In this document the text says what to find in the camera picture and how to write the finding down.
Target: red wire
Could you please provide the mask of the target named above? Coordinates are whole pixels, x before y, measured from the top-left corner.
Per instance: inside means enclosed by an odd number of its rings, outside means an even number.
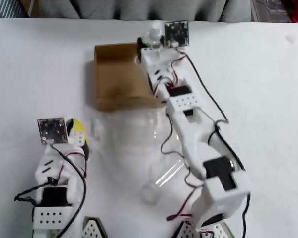
[[[172,221],[172,220],[174,220],[174,219],[176,219],[178,216],[181,216],[181,213],[182,213],[182,211],[183,211],[185,205],[187,204],[187,202],[189,201],[190,197],[191,197],[192,194],[195,192],[195,190],[196,190],[196,188],[193,189],[192,192],[190,192],[189,196],[185,199],[184,203],[182,204],[182,206],[181,206],[181,208],[180,208],[180,210],[178,211],[177,214],[170,215],[170,216],[168,216],[168,217],[166,218],[168,222],[169,222],[169,221]]]
[[[162,82],[162,80],[163,80],[163,78],[159,81],[159,83],[157,84],[155,90],[153,91],[153,94],[154,94],[154,95],[157,93],[157,89],[158,89],[158,87],[159,87],[159,84]],[[166,82],[165,85],[166,85],[167,87],[173,87],[173,82],[172,82],[171,79],[170,79],[170,83]]]
[[[180,214],[179,217],[192,217],[192,214]]]
[[[60,176],[61,176],[61,172],[62,172],[63,168],[64,168],[64,165],[62,165],[60,168],[59,175],[58,175],[58,181],[60,180]]]
[[[174,64],[174,62],[177,62],[177,61],[181,61],[183,58],[185,58],[186,56],[182,56],[182,57],[180,57],[180,58],[178,58],[178,59],[175,59],[174,61],[172,61],[172,63],[171,63],[171,69],[173,70],[173,73],[174,73],[174,75],[175,75],[175,85],[177,85],[178,84],[178,75],[177,75],[177,73],[175,72],[175,70],[174,70],[174,68],[173,68],[173,64]]]

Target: white plastic bracket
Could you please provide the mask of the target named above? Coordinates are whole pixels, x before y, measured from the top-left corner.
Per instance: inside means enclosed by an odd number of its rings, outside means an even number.
[[[213,238],[234,238],[224,222],[214,224],[209,229],[205,229],[203,233],[197,232],[192,226],[184,222],[176,238],[212,238],[212,233],[207,231],[214,232]]]
[[[83,230],[83,238],[104,238],[94,220],[89,220]]]
[[[70,219],[72,207],[36,207],[34,229],[62,229]]]

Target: gray fabric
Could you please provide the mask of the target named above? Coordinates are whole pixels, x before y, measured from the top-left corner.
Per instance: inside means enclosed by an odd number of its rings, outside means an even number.
[[[39,0],[45,17],[121,20],[250,21],[250,0]]]

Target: white surface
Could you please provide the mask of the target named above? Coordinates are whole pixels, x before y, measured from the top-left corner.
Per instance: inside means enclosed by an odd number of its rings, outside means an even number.
[[[0,238],[31,236],[31,207],[13,198],[34,185],[44,152],[36,119],[89,121],[94,45],[134,42],[150,25],[0,19]],[[247,237],[298,237],[298,25],[197,22],[189,29],[187,53],[230,119],[222,133],[253,185]],[[157,206],[143,205],[96,155],[87,169],[87,215],[100,217],[109,237],[170,237],[179,221],[165,217],[189,192],[182,177],[166,185]],[[241,237],[240,212],[229,225]]]

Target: brown cardboard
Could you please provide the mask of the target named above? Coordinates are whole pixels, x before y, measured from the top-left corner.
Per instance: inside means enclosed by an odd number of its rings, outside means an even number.
[[[99,111],[158,108],[148,80],[134,63],[136,43],[95,46],[96,97]]]

